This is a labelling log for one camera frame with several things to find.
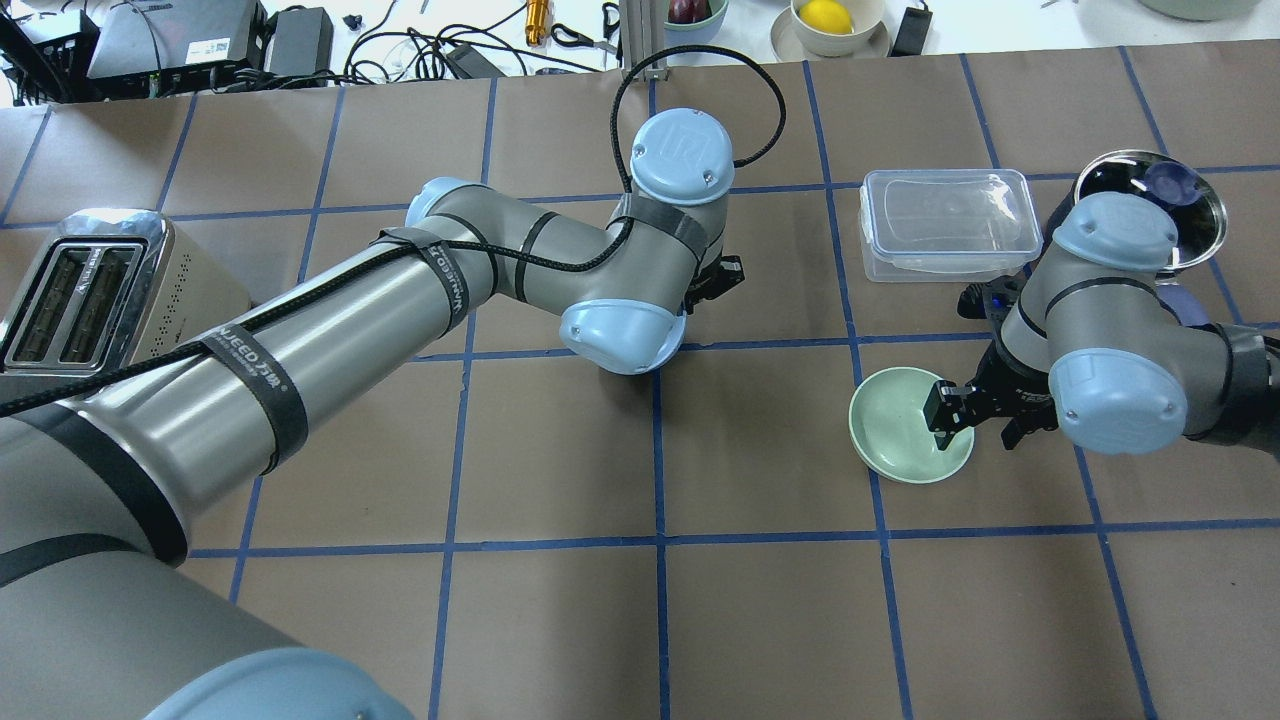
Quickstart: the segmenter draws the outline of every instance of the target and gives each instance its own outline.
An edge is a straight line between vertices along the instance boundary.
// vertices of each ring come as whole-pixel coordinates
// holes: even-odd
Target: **bowl of fruit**
[[[704,45],[724,24],[728,0],[671,0],[667,4],[667,47]]]
[[[870,40],[884,18],[884,0],[791,0],[791,20],[805,50],[826,58],[850,55]]]

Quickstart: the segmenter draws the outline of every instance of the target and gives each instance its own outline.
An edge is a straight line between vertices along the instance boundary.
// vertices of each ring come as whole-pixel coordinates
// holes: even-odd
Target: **bowl with lemon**
[[[791,0],[791,17],[805,50],[840,58],[867,45],[884,18],[884,0]]]

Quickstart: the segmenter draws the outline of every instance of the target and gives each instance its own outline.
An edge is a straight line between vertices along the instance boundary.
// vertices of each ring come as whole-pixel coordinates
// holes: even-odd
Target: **purple fruit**
[[[668,23],[700,23],[712,17],[712,8],[707,0],[671,0],[667,10]]]

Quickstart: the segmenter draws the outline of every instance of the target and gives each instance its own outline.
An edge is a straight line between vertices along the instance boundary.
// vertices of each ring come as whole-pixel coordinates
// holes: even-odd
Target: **silver toaster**
[[[81,210],[54,229],[0,324],[0,402],[156,357],[250,307],[154,210]]]

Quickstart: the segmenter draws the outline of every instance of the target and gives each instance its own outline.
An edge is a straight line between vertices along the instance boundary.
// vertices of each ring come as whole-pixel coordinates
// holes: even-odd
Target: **white dish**
[[[778,56],[778,61],[831,60],[831,58],[823,58],[805,50],[800,45],[800,38],[791,31],[792,22],[795,20],[791,18],[791,9],[787,8],[778,13],[778,18],[773,20],[773,28],[769,29],[773,54]],[[884,27],[884,23],[876,23],[876,29],[872,32],[872,37],[867,41],[867,45],[863,45],[849,55],[844,55],[844,58],[886,58],[888,56],[890,45],[888,29]]]

